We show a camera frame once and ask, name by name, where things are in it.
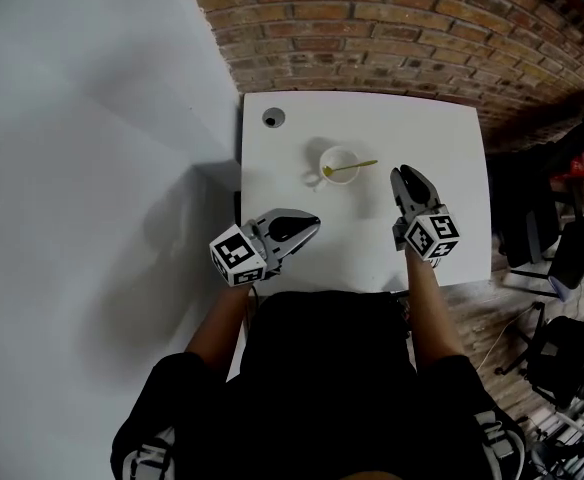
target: forearm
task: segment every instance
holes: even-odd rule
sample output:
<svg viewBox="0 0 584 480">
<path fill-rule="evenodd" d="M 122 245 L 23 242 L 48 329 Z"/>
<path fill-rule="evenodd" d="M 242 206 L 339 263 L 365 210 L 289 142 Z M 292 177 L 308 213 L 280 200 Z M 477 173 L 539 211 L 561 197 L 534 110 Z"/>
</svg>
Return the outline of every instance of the forearm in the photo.
<svg viewBox="0 0 584 480">
<path fill-rule="evenodd" d="M 251 286 L 225 288 L 185 349 L 223 379 L 230 371 Z"/>
<path fill-rule="evenodd" d="M 405 251 L 410 289 L 410 324 L 414 354 L 419 369 L 448 356 L 461 355 L 463 344 L 432 265 L 421 260 L 408 246 Z"/>
</svg>

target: yellow spoon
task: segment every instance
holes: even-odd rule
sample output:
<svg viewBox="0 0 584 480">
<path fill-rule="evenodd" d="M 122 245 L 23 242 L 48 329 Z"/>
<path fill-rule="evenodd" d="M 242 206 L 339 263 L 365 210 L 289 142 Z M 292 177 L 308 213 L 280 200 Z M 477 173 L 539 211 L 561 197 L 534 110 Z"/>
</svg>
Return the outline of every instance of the yellow spoon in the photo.
<svg viewBox="0 0 584 480">
<path fill-rule="evenodd" d="M 328 167 L 326 165 L 323 167 L 323 174 L 329 178 L 336 171 L 343 171 L 345 169 L 354 169 L 355 167 L 365 167 L 366 165 L 374 165 L 377 162 L 378 162 L 378 160 L 368 160 L 367 162 L 361 162 L 360 164 L 356 164 L 356 165 L 348 165 L 347 167 L 339 167 L 338 169 L 332 169 L 332 167 Z"/>
</svg>

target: black shirt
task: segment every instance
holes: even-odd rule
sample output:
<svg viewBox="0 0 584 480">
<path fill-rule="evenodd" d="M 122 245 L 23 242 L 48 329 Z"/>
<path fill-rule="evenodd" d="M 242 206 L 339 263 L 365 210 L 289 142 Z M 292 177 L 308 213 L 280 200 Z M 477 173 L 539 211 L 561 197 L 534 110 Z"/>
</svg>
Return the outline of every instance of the black shirt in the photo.
<svg viewBox="0 0 584 480">
<path fill-rule="evenodd" d="M 389 294 L 270 297 L 231 381 L 190 353 L 154 367 L 114 440 L 115 477 L 492 478 L 475 415 L 517 427 L 465 356 L 417 375 L 405 330 Z"/>
</svg>

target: white cup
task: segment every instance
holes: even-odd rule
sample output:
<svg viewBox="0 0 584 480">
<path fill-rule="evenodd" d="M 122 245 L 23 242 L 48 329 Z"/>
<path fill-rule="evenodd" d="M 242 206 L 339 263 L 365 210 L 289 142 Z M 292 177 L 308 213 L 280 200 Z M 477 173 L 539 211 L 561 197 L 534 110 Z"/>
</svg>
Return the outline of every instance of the white cup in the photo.
<svg viewBox="0 0 584 480">
<path fill-rule="evenodd" d="M 331 176 L 326 176 L 323 173 L 324 167 L 331 167 L 338 169 L 339 167 L 347 167 L 359 163 L 359 158 L 351 149 L 343 146 L 334 146 L 325 151 L 319 159 L 319 179 L 318 184 L 314 187 L 314 191 L 323 190 L 328 184 L 332 185 L 347 185 L 352 183 L 359 175 L 360 167 L 353 169 L 345 169 L 343 171 L 336 171 Z"/>
</svg>

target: person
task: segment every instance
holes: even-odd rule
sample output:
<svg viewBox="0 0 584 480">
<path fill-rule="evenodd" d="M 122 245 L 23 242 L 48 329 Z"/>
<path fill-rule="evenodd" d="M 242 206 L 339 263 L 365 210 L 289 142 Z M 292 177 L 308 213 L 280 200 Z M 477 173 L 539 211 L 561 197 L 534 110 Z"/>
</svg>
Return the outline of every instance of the person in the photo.
<svg viewBox="0 0 584 480">
<path fill-rule="evenodd" d="M 226 382 L 250 286 L 226 288 L 152 370 L 115 478 L 516 478 L 523 434 L 464 355 L 430 263 L 410 247 L 406 261 L 416 370 L 396 297 L 287 292 L 257 311 Z"/>
</svg>

